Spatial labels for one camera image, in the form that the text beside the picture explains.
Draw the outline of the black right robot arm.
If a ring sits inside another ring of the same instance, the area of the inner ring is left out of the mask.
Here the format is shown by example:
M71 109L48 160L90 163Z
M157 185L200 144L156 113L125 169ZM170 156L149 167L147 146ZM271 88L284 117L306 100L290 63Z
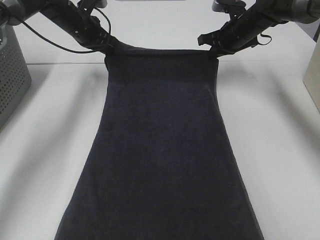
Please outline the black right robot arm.
M263 34L270 27L288 22L310 24L320 18L318 0L257 0L249 9L242 0L215 0L212 10L230 17L221 29L197 38L198 45L210 46L213 58L260 45L258 36L271 38Z

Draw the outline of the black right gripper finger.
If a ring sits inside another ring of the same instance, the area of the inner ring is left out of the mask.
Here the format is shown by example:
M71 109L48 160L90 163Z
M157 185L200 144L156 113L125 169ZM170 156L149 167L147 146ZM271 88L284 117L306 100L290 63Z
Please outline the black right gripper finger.
M215 60L217 58L217 49L216 48L211 48L208 52L208 58L210 60Z

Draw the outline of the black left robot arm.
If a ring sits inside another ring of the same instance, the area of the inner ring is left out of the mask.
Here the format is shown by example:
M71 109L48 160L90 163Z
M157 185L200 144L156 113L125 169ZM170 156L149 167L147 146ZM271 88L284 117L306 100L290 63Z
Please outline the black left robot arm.
M101 11L106 6L106 0L79 0L77 4L70 0L2 0L0 26L22 24L45 42L69 53L100 52L112 55L117 39L111 35L110 20ZM71 50L42 36L26 23L27 19L37 13L41 13L88 50Z

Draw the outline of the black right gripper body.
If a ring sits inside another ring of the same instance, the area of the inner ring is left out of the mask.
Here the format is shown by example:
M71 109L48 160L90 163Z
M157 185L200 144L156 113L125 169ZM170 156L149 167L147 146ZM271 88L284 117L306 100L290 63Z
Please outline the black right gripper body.
M254 18L242 14L226 22L219 30L201 34L197 43L217 49L217 57L222 57L256 46L259 34L260 28Z

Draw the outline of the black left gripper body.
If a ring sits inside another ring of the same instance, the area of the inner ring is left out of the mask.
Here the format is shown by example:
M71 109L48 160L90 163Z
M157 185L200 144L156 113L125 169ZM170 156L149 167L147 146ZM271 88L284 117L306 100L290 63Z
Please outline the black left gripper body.
M102 28L100 19L92 16L85 10L79 10L77 17L73 20L71 30L68 32L82 47L101 52L113 54L115 51L115 38L111 35L111 22L101 10L98 11L107 21L108 30Z

